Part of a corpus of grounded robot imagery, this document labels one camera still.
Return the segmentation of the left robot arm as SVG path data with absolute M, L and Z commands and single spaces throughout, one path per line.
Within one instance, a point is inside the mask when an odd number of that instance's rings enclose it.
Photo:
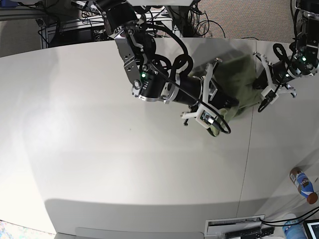
M 319 2 L 297 0 L 295 8 L 295 37 L 289 46 L 291 56 L 280 43 L 273 44 L 277 63 L 268 61 L 267 57 L 259 52 L 254 53 L 264 68 L 253 83 L 254 89 L 262 91 L 259 112 L 273 104 L 280 94 L 291 94 L 296 97 L 296 89 L 289 84 L 290 81 L 314 76 L 319 72 Z

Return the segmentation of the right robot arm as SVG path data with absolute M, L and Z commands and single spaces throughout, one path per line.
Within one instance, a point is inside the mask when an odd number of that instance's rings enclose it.
M 98 0 L 93 3 L 104 20 L 105 28 L 114 34 L 134 97 L 145 102 L 187 105 L 189 111 L 181 114 L 184 125 L 194 118 L 209 133 L 214 128 L 225 134 L 231 133 L 221 111 L 237 106 L 239 102 L 213 80 L 221 59 L 208 63 L 204 76 L 190 76 L 193 59 L 186 45 L 171 30 L 137 18 L 137 14 L 145 12 L 143 8 L 133 7 L 126 0 Z M 173 62 L 157 54 L 155 39 L 148 29 L 167 33 L 181 47 L 182 54 Z

